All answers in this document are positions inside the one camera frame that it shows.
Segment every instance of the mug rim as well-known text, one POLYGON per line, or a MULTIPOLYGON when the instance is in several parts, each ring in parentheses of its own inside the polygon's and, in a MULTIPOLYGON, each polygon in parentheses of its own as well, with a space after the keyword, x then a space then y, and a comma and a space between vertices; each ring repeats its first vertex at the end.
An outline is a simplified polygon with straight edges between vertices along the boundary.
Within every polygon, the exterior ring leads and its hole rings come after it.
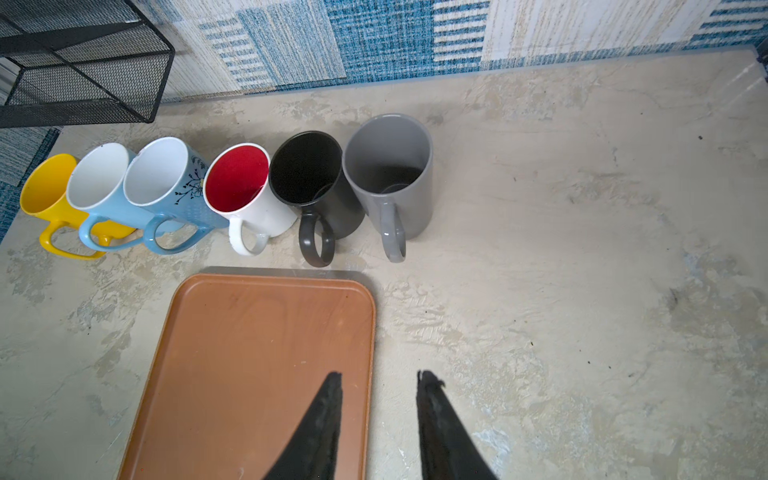
POLYGON ((131 165, 130 155, 128 154, 128 149, 127 149, 127 147, 125 145, 120 144, 120 143, 118 143, 116 141, 112 141, 112 142, 109 142, 109 143, 106 143, 106 144, 101 144, 101 145, 98 145, 97 147, 94 147, 91 151, 86 153, 85 156, 83 156, 83 158, 78 162, 77 166, 74 168, 72 173, 69 175, 69 180, 67 180, 67 191, 65 192, 65 195, 67 196, 67 202, 69 202, 69 204, 72 205, 74 208, 76 208, 78 210, 82 210, 82 211, 92 210, 92 209, 94 209, 96 207, 99 207, 104 202, 106 202, 107 200, 112 198, 112 195, 114 195, 114 192, 118 191, 118 189, 123 187, 123 181, 125 180, 125 174, 128 173, 128 168, 130 167, 130 165, 131 165), (72 185, 72 178, 74 178, 74 174, 78 171, 78 168, 80 168, 81 165, 84 165, 83 162, 85 162, 85 160, 88 159, 88 157, 91 156, 91 154, 93 154, 98 148, 106 147, 108 145, 117 145, 119 147, 122 147, 123 153, 125 153, 125 160, 126 160, 126 162, 125 162, 125 169, 123 170, 123 174, 120 177, 120 180, 118 181, 118 184, 115 185, 114 188, 112 188, 112 190, 109 192, 109 194, 104 196, 104 198, 102 198, 101 200, 99 200, 95 204, 88 205, 87 207, 76 207, 72 203, 71 198, 69 197, 69 190, 70 190, 69 187, 70 187, 70 185, 72 185))
POLYGON ((61 157, 62 160, 63 159, 69 160, 69 158, 71 158, 74 161, 75 165, 77 165, 77 163, 78 163, 78 159, 74 155, 72 155, 72 154, 56 154, 56 155, 48 157, 45 160, 43 160, 42 162, 40 162, 40 164, 37 167, 35 167, 35 169, 32 171, 32 173, 29 174, 29 177, 27 177, 26 182, 24 182, 24 187, 22 187, 22 191, 19 192, 19 194, 18 194, 18 206, 19 206, 19 208, 22 209, 22 212, 24 212, 25 214, 32 215, 33 217, 37 216, 37 215, 40 215, 40 214, 44 214, 45 212, 47 212, 51 208, 53 208, 56 205, 58 205, 59 202, 61 202, 62 198, 64 198, 66 200, 66 198, 67 198, 67 191, 66 191, 66 188, 65 188, 64 193, 61 194, 61 196, 59 198, 57 198, 54 203, 48 205, 46 208, 44 208, 42 210, 37 210, 35 212, 30 211, 27 208, 25 208, 25 205, 22 202, 22 198, 24 197, 24 193, 28 191, 28 188, 31 188, 31 187, 29 187, 29 179, 32 178, 32 176, 35 175, 35 173, 37 173, 38 170, 43 168, 43 166, 45 166, 46 163, 48 163, 49 161, 51 161, 53 159, 58 159, 59 157, 61 157))
POLYGON ((325 191, 325 193, 323 193, 323 194, 322 194, 322 195, 320 195, 319 197, 315 197, 315 198, 313 198, 312 200, 310 200, 310 201, 308 201, 308 202, 303 202, 303 203, 296 203, 296 202, 291 202, 291 201, 285 200, 283 197, 281 197, 279 194, 277 194, 277 192, 275 191, 275 189, 274 189, 274 188, 273 188, 273 186, 272 186, 272 168, 271 168, 271 165, 270 165, 270 172, 269 172, 269 174, 267 175, 267 183, 269 183, 269 184, 270 184, 270 189, 272 190, 272 193, 275 195, 275 197, 277 197, 277 199, 278 199, 278 200, 280 200, 281 202, 283 202, 285 205, 289 205, 289 206, 291 206, 291 207, 298 207, 298 208, 301 208, 301 207, 310 207, 310 206, 312 206, 312 205, 314 205, 314 204, 317 204, 317 203, 318 203, 318 202, 320 202, 320 201, 321 201, 323 198, 325 198, 325 196, 326 196, 328 193, 330 193, 330 191, 331 191, 331 190, 333 190, 333 188, 336 186, 336 184, 338 184, 338 183, 339 183, 339 179, 341 178, 341 176, 345 175, 345 174, 344 174, 344 150, 341 148, 341 144, 339 143, 339 141, 338 141, 337 139, 335 139, 335 138, 333 137, 333 135, 331 135, 331 134, 328 134, 328 133, 326 133, 326 132, 324 132, 324 131, 320 131, 320 130, 306 130, 306 131, 301 131, 301 132, 299 132, 299 133, 297 133, 297 134, 293 135, 291 138, 289 138, 289 139, 287 139, 286 141, 284 141, 284 142, 283 142, 283 143, 280 145, 280 147, 278 147, 278 148, 277 148, 277 150, 275 151, 275 154, 273 155, 273 158, 277 157, 277 154, 278 154, 278 153, 280 153, 280 151, 281 151, 281 150, 282 150, 282 149, 283 149, 283 148, 284 148, 284 147, 285 147, 285 146, 288 144, 288 142, 290 142, 291 140, 293 140, 293 139, 295 139, 295 138, 301 137, 301 136, 303 136, 303 135, 308 135, 308 134, 321 134, 321 135, 323 135, 323 136, 325 136, 325 137, 328 137, 328 138, 330 138, 331 140, 333 140, 333 142, 336 144, 336 146, 337 146, 337 147, 339 148, 339 150, 341 151, 341 159, 340 159, 340 160, 341 160, 341 168, 339 169, 339 173, 336 175, 336 179, 334 179, 334 181, 333 181, 333 183, 331 184, 330 188, 329 188, 328 190, 326 190, 326 191, 325 191))
POLYGON ((205 199, 205 204, 208 206, 208 208, 210 208, 211 210, 213 210, 214 212, 216 212, 217 214, 219 214, 221 216, 235 215, 235 214, 241 213, 243 210, 245 210, 248 207, 250 207, 253 204, 253 202, 258 200, 259 197, 261 197, 261 194, 264 193, 264 189, 268 187, 268 183, 270 182, 270 166, 271 165, 272 165, 272 157, 270 157, 270 153, 268 151, 266 151, 266 148, 262 147, 259 144, 254 144, 254 143, 251 143, 251 142, 243 142, 242 144, 233 145, 233 146, 227 148, 225 151, 221 152, 218 157, 216 157, 216 160, 211 162, 210 167, 208 167, 208 171, 205 173, 205 178, 203 179, 203 199, 205 199), (229 152, 231 150, 234 150, 235 148, 240 148, 240 147, 256 147, 259 150, 261 150, 262 152, 264 152, 264 154, 266 155, 266 170, 267 170, 267 172, 266 172, 266 181, 264 182, 264 186, 261 187, 261 190, 259 191, 259 193, 254 198, 252 198, 250 200, 250 202, 248 202, 247 204, 243 205, 242 207, 238 208, 237 210, 232 210, 231 212, 225 212, 225 211, 222 211, 222 210, 218 210, 218 209, 214 208, 214 206, 211 205, 210 202, 208 201, 208 190, 206 190, 206 185, 208 185, 208 175, 210 175, 210 172, 214 171, 214 167, 216 166, 216 163, 219 161, 219 159, 221 159, 227 152, 229 152))
POLYGON ((128 200, 128 203, 130 203, 132 205, 135 205, 137 207, 150 207, 152 205, 155 205, 155 204, 161 202, 162 200, 165 200, 165 198, 168 197, 170 195, 170 193, 173 192, 176 189, 176 187, 178 187, 179 183, 184 179, 184 174, 187 172, 187 168, 186 167, 179 173, 179 177, 176 179, 174 184, 168 189, 167 192, 165 192, 161 197, 156 198, 156 199, 152 200, 151 202, 147 202, 145 204, 136 204, 128 196, 128 193, 127 193, 127 191, 125 189, 125 180, 128 177, 128 173, 131 172, 131 169, 138 164, 138 162, 136 160, 149 147, 151 147, 152 145, 156 144, 159 141, 166 141, 166 140, 174 140, 174 141, 177 141, 177 142, 181 142, 181 144, 184 146, 184 149, 187 151, 186 163, 187 163, 187 165, 189 165, 190 152, 189 152, 189 146, 187 145, 187 142, 181 140, 179 137, 160 137, 160 138, 155 138, 154 140, 152 140, 148 144, 144 145, 144 147, 141 150, 139 150, 139 152, 136 154, 136 157, 134 157, 134 160, 132 162, 130 162, 129 165, 128 165, 128 168, 125 169, 125 175, 123 176, 123 195, 125 195, 125 200, 128 200))
POLYGON ((344 176, 346 177, 347 181, 349 181, 349 184, 352 185, 352 188, 354 188, 356 190, 360 190, 365 195, 368 195, 370 197, 385 198, 385 197, 391 197, 392 195, 397 195, 400 192, 405 192, 407 190, 410 190, 414 185, 420 183, 422 181, 422 179, 425 177, 424 173, 432 166, 432 158, 434 156, 435 156, 435 148, 434 148, 434 146, 432 144, 432 135, 429 133, 429 130, 427 130, 427 127, 425 127, 424 124, 422 124, 422 122, 420 122, 420 121, 416 120, 414 117, 411 117, 410 115, 406 115, 406 114, 397 114, 397 113, 381 114, 381 115, 376 115, 373 118, 369 118, 368 120, 364 121, 362 123, 362 125, 357 127, 357 130, 355 130, 355 133, 353 133, 352 137, 349 138, 349 141, 346 142, 346 148, 344 149, 344 152, 342 152, 341 168, 342 168, 342 170, 344 172, 344 176), (375 192, 366 190, 363 187, 360 187, 352 179, 352 177, 347 173, 346 153, 347 153, 347 151, 349 151, 349 144, 352 143, 352 140, 355 138, 355 135, 357 135, 366 125, 368 125, 368 124, 370 124, 370 123, 372 123, 374 121, 381 120, 382 118, 387 118, 387 117, 404 118, 407 121, 410 121, 411 123, 413 123, 417 127, 419 127, 422 130, 422 132, 424 133, 424 135, 426 135, 427 141, 429 142, 429 158, 427 158, 427 164, 424 166, 424 169, 422 170, 422 173, 420 173, 419 176, 408 187, 401 188, 400 190, 396 190, 396 191, 390 192, 388 194, 377 194, 375 192))

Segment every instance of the black mug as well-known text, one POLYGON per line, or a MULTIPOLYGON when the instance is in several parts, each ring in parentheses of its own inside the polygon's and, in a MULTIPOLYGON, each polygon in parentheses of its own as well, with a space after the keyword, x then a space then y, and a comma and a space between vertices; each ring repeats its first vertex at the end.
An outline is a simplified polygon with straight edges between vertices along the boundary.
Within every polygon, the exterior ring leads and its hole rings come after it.
POLYGON ((344 177, 341 156, 339 142, 322 131, 293 135, 272 156, 270 188, 284 204, 301 209, 299 248, 312 266, 328 266, 336 240, 357 230, 366 215, 344 177), (315 246, 318 222, 320 254, 315 246))

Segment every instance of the mug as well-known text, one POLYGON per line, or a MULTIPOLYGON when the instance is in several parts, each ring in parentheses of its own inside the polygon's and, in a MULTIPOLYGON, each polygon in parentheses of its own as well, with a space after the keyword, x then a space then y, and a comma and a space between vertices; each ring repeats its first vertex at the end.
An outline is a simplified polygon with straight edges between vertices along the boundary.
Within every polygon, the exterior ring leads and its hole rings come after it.
MULTIPOLYGON (((92 255, 77 255, 54 247, 51 236, 62 227, 79 229, 88 218, 87 214, 76 210, 67 202, 67 181, 77 165, 77 161, 69 154, 54 155, 41 163, 33 171, 22 188, 19 199, 22 210, 27 215, 41 218, 50 222, 40 234, 40 244, 47 251, 62 257, 76 260, 94 260, 104 255, 97 251, 92 255)), ((107 246, 114 238, 125 238, 133 231, 132 227, 119 225, 115 222, 104 222, 97 225, 93 233, 98 237, 99 244, 107 246)))
POLYGON ((296 213, 275 197, 267 185, 270 155, 260 145, 227 148, 210 165, 203 182, 206 205, 230 221, 230 244, 240 255, 258 255, 270 237, 296 221, 296 213), (243 242, 243 226, 256 234, 256 245, 243 242))
POLYGON ((144 229, 144 245, 160 255, 179 253, 192 247, 227 220, 205 204, 203 179, 208 163, 184 141, 163 137, 139 151, 128 166, 123 181, 125 198, 136 207, 154 213, 144 229), (197 227, 181 245, 163 248, 157 231, 164 222, 178 220, 197 227))
POLYGON ((358 128, 342 159, 344 175, 389 261, 406 258, 406 240, 432 219, 432 137, 415 118, 384 114, 358 128))
MULTIPOLYGON (((139 237, 114 247, 97 245, 91 239, 91 230, 99 223, 113 220, 133 228, 145 229, 154 217, 148 210, 132 205, 123 193, 125 172, 134 157, 134 152, 120 144, 100 145, 83 157, 69 177, 67 201, 74 208, 88 214, 88 219, 78 232, 80 241, 92 250, 123 250, 143 241, 139 237)), ((172 232, 182 225, 169 221, 158 229, 158 233, 172 232)))
POLYGON ((341 168, 341 147, 321 131, 305 131, 283 143, 272 157, 270 188, 279 200, 301 209, 299 247, 307 263, 328 266, 336 240, 359 227, 365 212, 341 168), (322 252, 315 247, 315 228, 322 227, 322 252))

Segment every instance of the mesh shelf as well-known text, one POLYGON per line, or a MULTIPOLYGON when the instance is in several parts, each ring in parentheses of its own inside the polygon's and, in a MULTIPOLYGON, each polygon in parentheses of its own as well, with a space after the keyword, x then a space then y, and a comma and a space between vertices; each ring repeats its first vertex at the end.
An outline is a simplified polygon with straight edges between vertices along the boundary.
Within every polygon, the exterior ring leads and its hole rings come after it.
POLYGON ((128 0, 0 0, 0 127, 152 122, 174 48, 128 0))

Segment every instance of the wall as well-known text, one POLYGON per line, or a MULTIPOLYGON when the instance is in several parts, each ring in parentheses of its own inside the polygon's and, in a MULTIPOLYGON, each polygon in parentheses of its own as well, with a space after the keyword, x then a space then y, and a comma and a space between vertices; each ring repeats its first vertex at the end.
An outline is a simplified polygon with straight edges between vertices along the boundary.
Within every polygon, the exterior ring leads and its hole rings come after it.
POLYGON ((176 45, 165 100, 724 45, 768 0, 138 0, 176 45))

